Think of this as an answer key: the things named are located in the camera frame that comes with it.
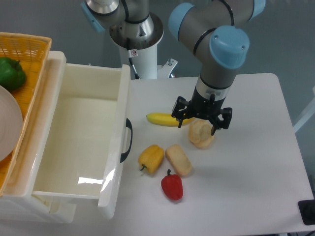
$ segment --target bread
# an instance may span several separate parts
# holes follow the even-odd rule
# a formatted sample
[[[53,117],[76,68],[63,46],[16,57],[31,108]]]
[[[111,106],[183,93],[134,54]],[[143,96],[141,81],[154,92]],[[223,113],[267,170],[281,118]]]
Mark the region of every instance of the bread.
[[[207,120],[199,119],[189,126],[189,140],[197,148],[206,148],[210,145],[214,136],[211,136],[212,126]]]
[[[192,165],[179,144],[174,144],[166,149],[165,156],[178,175],[186,176],[192,170]]]

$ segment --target banana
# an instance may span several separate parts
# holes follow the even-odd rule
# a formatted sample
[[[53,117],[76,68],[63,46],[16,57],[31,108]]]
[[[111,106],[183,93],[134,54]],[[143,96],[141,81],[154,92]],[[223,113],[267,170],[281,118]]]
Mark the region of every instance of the banana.
[[[178,126],[178,121],[173,118],[169,113],[158,113],[153,112],[147,114],[147,119],[152,124],[162,125],[162,126]],[[193,118],[183,120],[183,125],[193,121]]]

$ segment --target black handle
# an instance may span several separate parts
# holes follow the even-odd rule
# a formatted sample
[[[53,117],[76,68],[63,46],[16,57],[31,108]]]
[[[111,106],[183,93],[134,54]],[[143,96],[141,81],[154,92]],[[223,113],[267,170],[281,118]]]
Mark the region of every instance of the black handle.
[[[128,118],[126,119],[126,127],[131,130],[130,145],[129,145],[128,150],[127,150],[126,152],[122,153],[122,155],[120,156],[120,163],[122,163],[123,161],[126,160],[126,158],[128,157],[128,155],[129,155],[129,153],[130,153],[131,145],[132,145],[133,131],[132,131],[131,121],[130,121]]]

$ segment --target orange basket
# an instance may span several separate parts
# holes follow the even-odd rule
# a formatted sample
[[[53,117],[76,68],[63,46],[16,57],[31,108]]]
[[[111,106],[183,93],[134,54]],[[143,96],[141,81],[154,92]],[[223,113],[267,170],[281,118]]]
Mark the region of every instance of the orange basket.
[[[3,195],[16,163],[51,42],[51,38],[47,37],[0,32],[0,57],[20,60],[20,65],[26,74],[25,84],[11,92],[21,108],[23,125],[14,150],[4,160],[0,161],[0,196]]]

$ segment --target black cable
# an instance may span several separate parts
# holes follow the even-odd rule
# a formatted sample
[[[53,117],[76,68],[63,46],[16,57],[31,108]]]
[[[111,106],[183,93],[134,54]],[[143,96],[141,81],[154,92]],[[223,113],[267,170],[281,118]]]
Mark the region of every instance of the black cable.
[[[126,49],[127,49],[127,51],[131,50],[131,48],[130,48],[130,39],[129,39],[129,38],[127,38]],[[132,69],[133,69],[135,78],[136,78],[137,80],[139,80],[139,79],[140,79],[140,76],[139,76],[138,73],[137,73],[137,70],[136,70],[136,67],[135,67],[134,64],[133,64],[132,58],[128,58],[128,59],[129,59],[130,66],[131,66]]]
[[[314,234],[315,233],[315,230],[314,231],[311,231],[311,232],[309,232],[307,235],[305,235],[305,236],[311,236],[312,234]]]

